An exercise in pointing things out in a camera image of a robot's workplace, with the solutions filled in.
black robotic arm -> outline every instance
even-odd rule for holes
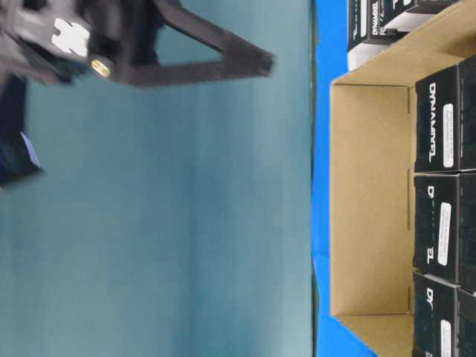
[[[179,0],[0,0],[0,66],[43,82],[92,68],[133,86],[268,76],[273,55],[184,9]],[[170,26],[218,51],[211,62],[162,66],[157,32]]]

white sticker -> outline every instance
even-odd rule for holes
[[[448,264],[449,225],[451,221],[451,205],[443,202],[440,207],[440,232],[438,237],[438,263]]]
[[[54,34],[51,37],[53,45],[66,54],[74,52],[81,57],[88,56],[88,42],[91,37],[88,30],[76,22],[69,24],[63,19],[55,19],[54,27],[59,31],[59,34]]]
[[[367,35],[367,0],[360,0],[360,37]]]
[[[443,166],[453,167],[454,164],[454,130],[453,130],[453,104],[443,107]]]
[[[451,357],[451,324],[441,320],[441,357]]]

open cardboard box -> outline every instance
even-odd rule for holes
[[[379,356],[413,344],[415,82],[476,54],[462,0],[331,88],[331,313]]]

black product box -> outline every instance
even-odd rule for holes
[[[458,289],[458,318],[460,356],[476,356],[476,297],[463,289]]]
[[[432,16],[459,0],[382,0],[385,27],[413,31]]]
[[[476,173],[414,183],[414,268],[476,291]]]
[[[381,3],[382,0],[348,0],[347,52],[351,71],[405,35],[382,26]]]
[[[457,357],[458,286],[414,273],[413,357]]]
[[[416,176],[414,268],[457,282],[460,175]]]
[[[33,144],[24,134],[24,81],[0,78],[0,187],[41,172]]]
[[[476,57],[416,83],[416,173],[476,169]]]
[[[476,173],[461,175],[458,282],[476,291]]]

blue surface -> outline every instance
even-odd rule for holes
[[[319,26],[318,103],[315,125],[315,165],[312,183],[312,259],[320,292],[317,354],[375,356],[339,321],[330,316],[329,169],[330,84],[347,72],[347,1],[316,0]]]
[[[47,174],[0,196],[0,356],[311,355],[309,2],[183,2],[273,77],[31,86]]]

